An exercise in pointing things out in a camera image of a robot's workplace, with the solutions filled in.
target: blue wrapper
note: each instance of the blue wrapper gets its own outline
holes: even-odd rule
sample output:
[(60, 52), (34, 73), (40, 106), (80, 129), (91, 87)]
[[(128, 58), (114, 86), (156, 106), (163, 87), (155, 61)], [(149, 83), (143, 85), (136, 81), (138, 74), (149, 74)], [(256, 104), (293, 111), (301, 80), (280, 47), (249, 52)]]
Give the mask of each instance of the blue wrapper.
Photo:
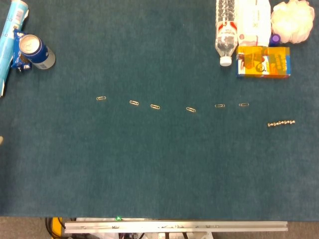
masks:
[(21, 38), (26, 35), (26, 33), (15, 29), (13, 31), (14, 42), (13, 42), (13, 62), (11, 67), (17, 68), (19, 71), (31, 69), (31, 62), (26, 59), (20, 51), (19, 43)]

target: cardboard box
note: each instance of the cardboard box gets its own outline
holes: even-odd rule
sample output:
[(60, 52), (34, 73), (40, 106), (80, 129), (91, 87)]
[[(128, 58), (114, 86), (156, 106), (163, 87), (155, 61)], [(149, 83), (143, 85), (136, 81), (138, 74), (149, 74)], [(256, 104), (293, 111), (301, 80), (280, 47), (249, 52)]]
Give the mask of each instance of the cardboard box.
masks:
[(287, 78), (291, 74), (289, 47), (239, 46), (237, 76)]

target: white bottle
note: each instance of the white bottle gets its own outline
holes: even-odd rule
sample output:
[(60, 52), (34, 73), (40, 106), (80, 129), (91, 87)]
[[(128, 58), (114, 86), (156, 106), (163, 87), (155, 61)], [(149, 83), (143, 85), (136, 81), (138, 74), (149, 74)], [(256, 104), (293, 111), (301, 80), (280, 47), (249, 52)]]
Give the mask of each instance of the white bottle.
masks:
[(216, 0), (215, 48), (220, 55), (221, 66), (231, 65), (231, 55), (237, 42), (235, 0)]
[(268, 46), (271, 36), (269, 0), (237, 0), (237, 34), (240, 46)]

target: soda can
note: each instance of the soda can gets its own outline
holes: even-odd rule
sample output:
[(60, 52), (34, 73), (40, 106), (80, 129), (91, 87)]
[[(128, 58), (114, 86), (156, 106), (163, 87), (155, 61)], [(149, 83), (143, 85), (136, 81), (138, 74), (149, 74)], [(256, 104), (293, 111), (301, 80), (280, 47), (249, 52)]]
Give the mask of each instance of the soda can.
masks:
[(19, 48), (21, 54), (39, 69), (49, 69), (55, 63), (54, 53), (35, 35), (25, 35), (21, 38)]

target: can lid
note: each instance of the can lid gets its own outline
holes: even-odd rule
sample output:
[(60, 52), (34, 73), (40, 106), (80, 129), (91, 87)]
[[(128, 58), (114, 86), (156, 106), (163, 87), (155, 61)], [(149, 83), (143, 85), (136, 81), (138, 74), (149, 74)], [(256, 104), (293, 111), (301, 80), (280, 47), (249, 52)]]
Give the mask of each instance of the can lid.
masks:
[(19, 43), (20, 51), (24, 54), (32, 54), (40, 46), (40, 40), (35, 35), (25, 35)]

